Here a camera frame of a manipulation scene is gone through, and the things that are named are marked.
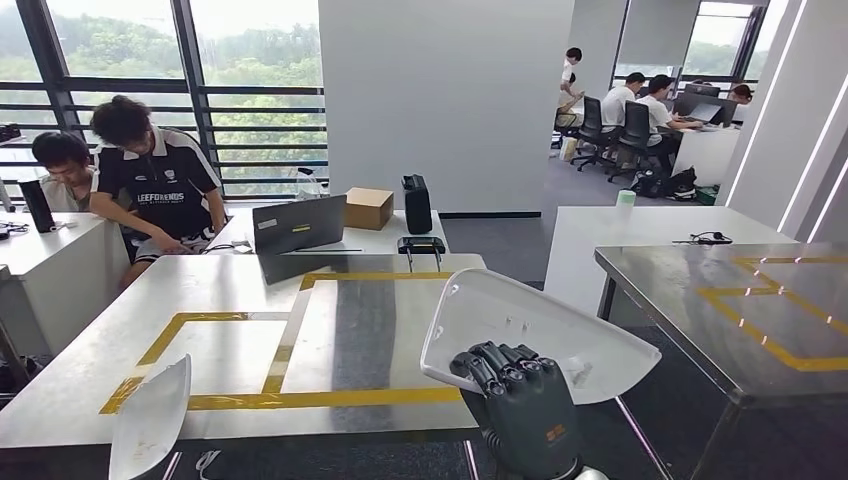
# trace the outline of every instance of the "black office chair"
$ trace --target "black office chair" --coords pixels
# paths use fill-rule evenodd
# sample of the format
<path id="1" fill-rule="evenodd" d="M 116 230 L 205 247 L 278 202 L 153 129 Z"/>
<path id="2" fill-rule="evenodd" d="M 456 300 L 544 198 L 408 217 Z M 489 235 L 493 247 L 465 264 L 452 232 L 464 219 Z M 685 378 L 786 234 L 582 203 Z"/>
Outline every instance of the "black office chair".
<path id="1" fill-rule="evenodd" d="M 592 97 L 584 97 L 583 98 L 583 125 L 580 126 L 580 130 L 577 132 L 577 135 L 580 140 L 584 142 L 594 145 L 597 148 L 591 155 L 584 155 L 581 157 L 574 157 L 571 159 L 572 165 L 576 160 L 585 160 L 580 166 L 577 167 L 577 171 L 583 171 L 583 167 L 588 164 L 596 164 L 600 162 L 608 162 L 608 160 L 601 156 L 601 154 L 615 142 L 615 135 L 612 135 L 612 132 L 604 132 L 604 124 L 601 117 L 601 101 L 597 98 Z"/>
<path id="2" fill-rule="evenodd" d="M 624 131 L 618 137 L 619 152 L 626 150 L 633 154 L 634 168 L 617 168 L 607 181 L 612 183 L 615 177 L 638 171 L 640 160 L 647 159 L 648 140 L 651 138 L 651 124 L 648 115 L 648 106 L 627 102 L 624 105 Z"/>

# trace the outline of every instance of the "person sitting at desk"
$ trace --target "person sitting at desk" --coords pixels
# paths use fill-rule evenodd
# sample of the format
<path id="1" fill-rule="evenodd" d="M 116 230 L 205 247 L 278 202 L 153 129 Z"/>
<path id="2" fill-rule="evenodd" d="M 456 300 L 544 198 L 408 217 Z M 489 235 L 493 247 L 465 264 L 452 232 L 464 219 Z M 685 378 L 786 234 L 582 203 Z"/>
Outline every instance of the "person sitting at desk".
<path id="1" fill-rule="evenodd" d="M 754 93 L 751 91 L 751 87 L 743 83 L 733 87 L 727 94 L 727 99 L 733 100 L 739 105 L 748 105 L 754 99 Z"/>
<path id="2" fill-rule="evenodd" d="M 668 97 L 674 80 L 667 75 L 657 75 L 648 83 L 648 95 L 637 100 L 648 106 L 648 122 L 651 127 L 651 138 L 648 139 L 648 153 L 656 156 L 664 173 L 671 174 L 671 155 L 677 152 L 680 142 L 676 137 L 660 135 L 657 127 L 663 126 L 672 130 L 685 128 L 701 128 L 703 123 L 698 121 L 682 122 L 677 115 L 672 116 L 668 108 L 660 101 Z"/>
<path id="3" fill-rule="evenodd" d="M 41 190 L 52 212 L 87 212 L 94 168 L 88 146 L 66 132 L 45 132 L 32 142 L 32 155 L 48 174 Z"/>
<path id="4" fill-rule="evenodd" d="M 624 126 L 624 105 L 627 102 L 636 101 L 636 93 L 644 84 L 645 76 L 640 72 L 634 72 L 627 76 L 624 85 L 607 92 L 607 95 L 601 100 L 601 120 L 604 131 L 611 132 L 616 130 L 616 127 Z"/>
<path id="5" fill-rule="evenodd" d="M 137 243 L 126 288 L 162 255 L 200 253 L 224 227 L 220 181 L 189 135 L 160 129 L 150 109 L 123 95 L 94 110 L 91 126 L 105 143 L 95 151 L 91 211 L 149 236 Z M 126 188 L 132 215 L 113 200 Z"/>

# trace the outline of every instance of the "robotic hand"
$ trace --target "robotic hand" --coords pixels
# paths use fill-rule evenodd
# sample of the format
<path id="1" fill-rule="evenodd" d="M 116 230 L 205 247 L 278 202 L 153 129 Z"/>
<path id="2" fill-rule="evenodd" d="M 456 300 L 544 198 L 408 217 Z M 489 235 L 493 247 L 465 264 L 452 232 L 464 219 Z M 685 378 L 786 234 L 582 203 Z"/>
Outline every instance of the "robotic hand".
<path id="1" fill-rule="evenodd" d="M 458 354 L 450 369 L 483 391 L 461 393 L 499 470 L 528 480 L 607 479 L 583 466 L 577 411 L 555 361 L 489 341 Z"/>

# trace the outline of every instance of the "white desk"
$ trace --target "white desk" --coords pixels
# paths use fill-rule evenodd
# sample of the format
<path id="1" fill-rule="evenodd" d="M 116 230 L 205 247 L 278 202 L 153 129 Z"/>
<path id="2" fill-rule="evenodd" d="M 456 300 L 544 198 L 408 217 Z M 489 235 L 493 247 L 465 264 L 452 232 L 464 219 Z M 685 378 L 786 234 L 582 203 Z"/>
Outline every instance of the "white desk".
<path id="1" fill-rule="evenodd" d="M 72 228 L 39 234 L 28 213 L 0 213 L 27 233 L 0 240 L 11 278 L 0 287 L 0 312 L 22 355 L 62 351 L 118 296 L 129 259 L 118 226 L 91 213 L 54 213 Z"/>
<path id="2" fill-rule="evenodd" d="M 627 218 L 616 207 L 559 207 L 545 293 L 595 315 L 606 280 L 596 247 L 671 245 L 706 231 L 720 231 L 734 244 L 796 243 L 725 207 L 634 207 Z"/>
<path id="3" fill-rule="evenodd" d="M 253 241 L 253 213 L 250 209 L 238 209 L 231 212 L 233 218 L 230 223 L 224 227 L 221 234 L 215 237 L 215 240 L 209 244 L 209 247 L 216 245 L 232 244 L 233 242 L 248 241 L 251 246 L 255 245 Z M 448 248 L 448 240 L 445 238 L 445 232 L 442 230 L 442 222 L 439 220 L 439 214 L 435 210 L 430 211 L 430 218 L 433 221 L 433 230 L 422 235 L 411 235 L 406 229 L 406 212 L 403 210 L 395 210 L 392 218 L 383 227 L 382 230 L 364 230 L 361 228 L 344 229 L 342 241 L 320 247 L 310 248 L 300 252 L 293 253 L 332 253 L 344 255 L 377 255 L 377 254 L 397 254 L 397 241 L 400 237 L 439 237 L 445 242 L 445 253 L 450 253 Z M 226 255 L 233 253 L 233 250 L 212 250 L 210 255 Z"/>
<path id="4" fill-rule="evenodd" d="M 710 132 L 684 130 L 672 174 L 695 167 L 696 185 L 720 185 L 737 140 L 739 130 L 735 128 Z"/>

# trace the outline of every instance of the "yellow tape marking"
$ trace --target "yellow tape marking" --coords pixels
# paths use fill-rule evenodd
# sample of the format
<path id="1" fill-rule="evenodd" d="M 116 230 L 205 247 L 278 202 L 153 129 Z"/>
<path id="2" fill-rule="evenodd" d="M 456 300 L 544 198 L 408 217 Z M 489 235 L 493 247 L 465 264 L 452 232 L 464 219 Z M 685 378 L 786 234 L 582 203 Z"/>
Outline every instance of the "yellow tape marking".
<path id="1" fill-rule="evenodd" d="M 819 358 L 799 358 L 787 351 L 782 346 L 770 340 L 767 335 L 763 334 L 750 322 L 746 323 L 744 318 L 733 308 L 722 302 L 722 296 L 740 297 L 748 295 L 782 295 L 789 301 L 800 306 L 808 313 L 815 317 L 824 320 L 829 326 L 836 331 L 848 335 L 848 325 L 836 320 L 832 315 L 828 315 L 822 309 L 816 307 L 811 302 L 807 301 L 802 296 L 792 292 L 781 285 L 780 282 L 773 280 L 768 275 L 759 271 L 757 265 L 770 264 L 845 264 L 848 263 L 848 257 L 738 257 L 733 259 L 733 263 L 742 269 L 750 272 L 757 279 L 766 283 L 768 287 L 737 287 L 737 288 L 699 288 L 697 292 L 707 300 L 717 311 L 724 315 L 728 320 L 738 326 L 748 336 L 759 342 L 763 348 L 774 355 L 783 364 L 802 372 L 831 372 L 839 370 L 848 370 L 848 357 L 819 357 Z"/>
<path id="2" fill-rule="evenodd" d="M 271 362 L 268 376 L 265 377 L 265 385 L 262 386 L 262 393 L 280 393 L 293 350 L 294 345 L 280 344 L 277 347 L 277 353 L 274 354 L 274 361 Z"/>
<path id="3" fill-rule="evenodd" d="M 448 278 L 453 272 L 362 272 L 362 273 L 307 273 L 300 284 L 301 290 L 309 290 L 318 280 L 439 280 Z"/>
<path id="4" fill-rule="evenodd" d="M 453 272 L 362 272 L 362 273 L 308 273 L 303 276 L 300 290 L 309 290 L 319 280 L 447 280 Z M 159 334 L 153 345 L 141 357 L 134 372 L 149 371 L 150 365 L 156 363 L 177 333 L 187 322 L 225 322 L 250 321 L 248 313 L 178 313 Z M 284 332 L 280 345 L 274 354 L 274 360 L 268 369 L 268 375 L 262 386 L 262 393 L 257 394 L 220 394 L 192 395 L 189 397 L 190 410 L 244 410 L 244 409 L 273 409 L 273 408 L 306 408 L 306 407 L 356 407 L 366 405 L 394 405 L 404 403 L 440 403 L 454 402 L 461 399 L 459 390 L 453 387 L 413 388 L 413 389 L 383 389 L 383 390 L 351 390 L 336 392 L 311 393 L 280 393 L 285 380 L 289 361 L 294 345 L 282 343 L 285 341 Z M 100 410 L 101 414 L 113 414 L 118 411 L 126 400 L 144 380 L 141 376 L 133 376 L 124 380 L 107 400 Z"/>

